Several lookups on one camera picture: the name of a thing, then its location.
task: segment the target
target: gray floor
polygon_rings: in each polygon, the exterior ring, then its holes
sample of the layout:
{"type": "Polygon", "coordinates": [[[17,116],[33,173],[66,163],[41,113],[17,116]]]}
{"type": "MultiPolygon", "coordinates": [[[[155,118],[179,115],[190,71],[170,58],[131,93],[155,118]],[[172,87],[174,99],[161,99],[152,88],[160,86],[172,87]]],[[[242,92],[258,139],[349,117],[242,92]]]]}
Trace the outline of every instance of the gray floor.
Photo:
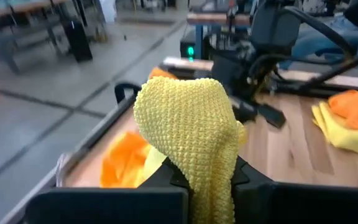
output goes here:
{"type": "Polygon", "coordinates": [[[0,219],[116,107],[115,84],[140,85],[165,57],[180,55],[186,10],[179,8],[135,15],[173,19],[173,26],[109,26],[110,41],[92,46],[92,62],[77,64],[45,45],[16,58],[19,76],[0,64],[0,219]]]}

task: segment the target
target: folded yellow towel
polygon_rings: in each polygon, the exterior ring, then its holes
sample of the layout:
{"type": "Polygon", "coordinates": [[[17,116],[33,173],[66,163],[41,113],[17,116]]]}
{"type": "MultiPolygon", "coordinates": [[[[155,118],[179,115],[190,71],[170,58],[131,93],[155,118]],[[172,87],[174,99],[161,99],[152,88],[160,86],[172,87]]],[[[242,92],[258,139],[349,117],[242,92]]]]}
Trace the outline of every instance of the folded yellow towel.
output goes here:
{"type": "Polygon", "coordinates": [[[320,127],[327,141],[338,148],[358,152],[358,130],[345,127],[346,121],[333,114],[325,102],[312,106],[314,122],[320,127]]]}
{"type": "Polygon", "coordinates": [[[245,130],[222,85],[154,77],[142,86],[134,116],[141,135],[189,181],[192,222],[233,223],[231,177],[245,130]]]}

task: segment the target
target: green light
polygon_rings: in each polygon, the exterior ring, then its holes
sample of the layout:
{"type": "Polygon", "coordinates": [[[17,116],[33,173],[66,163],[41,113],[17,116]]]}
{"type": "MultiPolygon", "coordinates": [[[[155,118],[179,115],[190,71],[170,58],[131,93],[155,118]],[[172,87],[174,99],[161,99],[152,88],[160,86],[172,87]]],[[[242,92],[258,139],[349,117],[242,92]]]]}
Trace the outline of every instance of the green light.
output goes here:
{"type": "Polygon", "coordinates": [[[187,48],[187,53],[189,56],[193,56],[194,55],[194,48],[193,47],[188,47],[187,48]]]}

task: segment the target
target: orange cloth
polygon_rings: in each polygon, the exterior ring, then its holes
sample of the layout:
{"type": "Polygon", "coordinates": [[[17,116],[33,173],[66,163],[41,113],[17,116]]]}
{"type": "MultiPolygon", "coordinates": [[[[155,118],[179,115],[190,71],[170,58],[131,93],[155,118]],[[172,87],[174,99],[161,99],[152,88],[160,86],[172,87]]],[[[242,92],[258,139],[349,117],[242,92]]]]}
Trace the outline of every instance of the orange cloth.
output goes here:
{"type": "Polygon", "coordinates": [[[345,126],[358,129],[358,91],[349,90],[330,97],[328,100],[331,111],[345,119],[345,126]]]}
{"type": "MultiPolygon", "coordinates": [[[[149,75],[153,77],[176,76],[158,67],[149,75]]],[[[100,186],[102,188],[136,188],[145,181],[144,164],[149,155],[151,145],[140,134],[124,133],[113,140],[108,152],[104,155],[100,186]]]]}

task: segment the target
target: wooden tabletop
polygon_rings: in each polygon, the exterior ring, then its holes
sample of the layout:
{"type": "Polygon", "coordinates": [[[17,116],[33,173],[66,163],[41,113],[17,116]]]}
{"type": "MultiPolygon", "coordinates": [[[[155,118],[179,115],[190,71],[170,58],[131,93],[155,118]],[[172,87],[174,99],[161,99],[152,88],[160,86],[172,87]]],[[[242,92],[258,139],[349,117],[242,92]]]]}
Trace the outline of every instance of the wooden tabletop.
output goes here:
{"type": "MultiPolygon", "coordinates": [[[[53,0],[53,3],[61,4],[66,1],[69,1],[69,0],[53,0]]],[[[25,4],[12,5],[12,8],[13,8],[14,12],[29,12],[31,10],[42,8],[42,7],[47,7],[47,6],[50,6],[49,0],[34,1],[34,2],[25,3],[25,4]]],[[[0,16],[10,14],[10,13],[11,13],[11,9],[8,6],[3,9],[0,9],[0,16]]]]}
{"type": "MultiPolygon", "coordinates": [[[[179,58],[167,58],[164,63],[181,68],[212,66],[209,61],[189,62],[179,58]]],[[[282,75],[293,79],[306,79],[316,74],[290,71],[283,72],[282,75]]],[[[358,86],[356,77],[336,77],[330,82],[358,86]]],[[[332,147],[312,122],[311,105],[321,99],[279,94],[260,95],[258,100],[282,110],[287,117],[287,123],[279,130],[259,116],[256,122],[246,124],[249,140],[239,149],[239,155],[244,160],[277,181],[358,187],[358,154],[332,147]]],[[[137,131],[132,108],[121,116],[88,157],[76,166],[65,185],[98,187],[101,160],[107,146],[115,137],[126,131],[137,131]]]]}
{"type": "MultiPolygon", "coordinates": [[[[197,24],[217,24],[225,25],[227,24],[227,15],[224,13],[194,13],[191,12],[187,14],[187,23],[190,25],[197,24]]],[[[248,15],[236,15],[233,25],[238,26],[249,26],[249,16],[248,15]]]]}

